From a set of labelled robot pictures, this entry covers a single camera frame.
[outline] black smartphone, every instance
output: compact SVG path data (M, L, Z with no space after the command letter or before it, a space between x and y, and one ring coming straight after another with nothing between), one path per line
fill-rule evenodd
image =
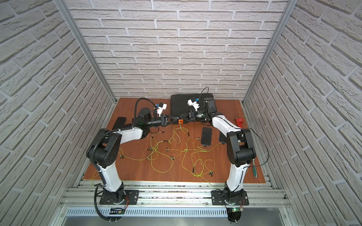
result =
M202 128L201 144L203 146L211 145L211 135L212 135L212 128L208 128L208 127Z

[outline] orange wooden surface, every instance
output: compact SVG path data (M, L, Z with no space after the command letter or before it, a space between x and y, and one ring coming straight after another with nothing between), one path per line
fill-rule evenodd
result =
M134 117L134 105L136 102L136 98L120 98L117 106L111 116L111 119L108 123L107 129L112 129L117 117L127 117L126 124L131 123L132 118ZM163 114L170 115L171 111L171 104L170 99L151 99L154 103L166 103L167 109L163 111ZM237 100L215 100L216 107L219 112L221 112L225 117L235 123L235 118L243 118L243 128L247 128L247 123L245 121L244 113L240 102ZM145 100L141 100L138 103L137 113L142 107L152 108L151 103ZM201 138L202 128L204 127L200 122L197 123L187 123L181 124L183 127L186 127L190 133L190 141L188 142L188 148L193 149L193 141L196 138ZM173 129L179 127L178 124L172 124L167 127L160 127L160 132L163 130L165 133L158 133L154 135L154 138L157 141L161 140L169 140L172 137ZM219 142L219 131L212 128L212 141L211 146L203 147L206 150L212 149L215 145ZM151 128L151 132L156 132L157 128ZM168 155L170 157L175 157L180 152L175 150L166 151L166 148L169 149L178 149L184 150L186 148L185 141L188 139L188 134L183 133L180 129L178 130L177 134L180 136L181 142L177 144L174 140L172 140L172 144L168 142L162 142L159 144L158 151ZM122 144L120 147L123 150L125 156L134 159L144 159L148 156L151 151L148 150L150 145L152 134L148 134L148 136L141 140L134 140L127 143ZM195 147L201 146L200 141L196 140L194 142ZM192 171L192 162L191 162L191 154L194 151L190 150L186 153L183 166L188 170ZM159 171L166 171L172 165L172 160L166 156L158 154L156 160L143 160L143 161L135 161L128 158L117 158L116 160L116 167L121 180L146 180L146 181L173 181L173 182L206 182L201 177L195 177L190 172L185 170L181 163L185 153L181 153L177 158L173 161L172 168L166 173L160 173L155 171L152 166L159 170ZM211 177L208 173L205 174L203 177L208 180L209 182L225 182L229 176L230 171L230 161L227 158L226 154L226 145L218 145L212 151L199 153L200 158L205 162L207 159L211 159L215 162L214 174ZM193 154L194 162L198 159L197 154ZM256 158L255 164L259 165L259 161ZM205 165L212 170L214 164L212 161L205 162ZM83 179L90 180L92 179L95 168L90 164ZM195 166L195 174L200 173L202 171L202 166L200 162L198 162ZM252 172L252 168L249 168L247 174L245 175L244 182L245 183L265 183L263 172L260 167L257 167L258 177L255 178Z

